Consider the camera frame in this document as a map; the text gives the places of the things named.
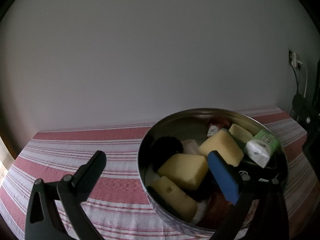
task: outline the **striped tablecloth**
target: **striped tablecloth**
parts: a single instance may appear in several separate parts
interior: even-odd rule
[[[319,182],[302,153],[306,131],[275,106],[237,111],[268,127],[281,141],[289,162],[285,200],[290,235],[299,232],[319,195]],[[105,239],[196,239],[165,224],[152,210],[136,167],[139,144],[153,123],[39,132],[22,150],[0,188],[0,213],[18,239],[24,239],[25,217],[36,178],[57,181],[73,174],[96,150],[107,166],[87,202],[81,206]],[[57,208],[68,233],[77,238],[60,202]]]

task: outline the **white wall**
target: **white wall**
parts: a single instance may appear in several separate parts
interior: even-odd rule
[[[320,36],[298,0],[16,0],[0,25],[1,104],[21,147],[38,130],[195,107],[289,111],[289,48],[310,98]]]

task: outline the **black cable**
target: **black cable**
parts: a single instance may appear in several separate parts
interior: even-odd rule
[[[298,90],[299,90],[299,84],[300,84],[300,69],[298,69]]]
[[[298,83],[297,74],[296,74],[296,71],[294,70],[293,66],[291,66],[291,64],[290,64],[290,67],[292,68],[293,73],[294,73],[294,76],[295,76],[295,78],[296,78],[297,94],[298,94],[298,93],[299,93],[299,83]]]
[[[319,105],[318,99],[320,99],[320,85],[319,81],[320,80],[320,59],[317,64],[317,76],[316,76],[316,86],[315,86],[315,92],[313,94],[313,100],[312,100],[312,105],[316,106]]]

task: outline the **round metal container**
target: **round metal container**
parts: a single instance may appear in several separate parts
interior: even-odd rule
[[[195,139],[198,143],[202,143],[207,139],[207,123],[212,118],[217,117],[226,117],[232,123],[240,125],[253,135],[257,134],[262,129],[268,130],[261,123],[242,114],[238,114],[223,109],[197,108],[171,114],[168,117],[165,117],[164,119],[157,122],[144,136],[138,151],[137,162],[140,181],[152,208],[165,223],[167,223],[175,230],[189,236],[209,238],[212,236],[215,230],[201,228],[190,223],[186,223],[168,213],[153,199],[153,197],[149,194],[149,192],[146,189],[148,185],[145,185],[145,174],[148,166],[150,166],[150,156],[148,155],[148,150],[150,149],[150,146],[155,140],[163,136],[173,136],[179,139],[180,141],[187,139]],[[287,161],[285,172],[286,177],[282,180],[281,183],[283,191],[285,190],[285,187],[287,185]]]

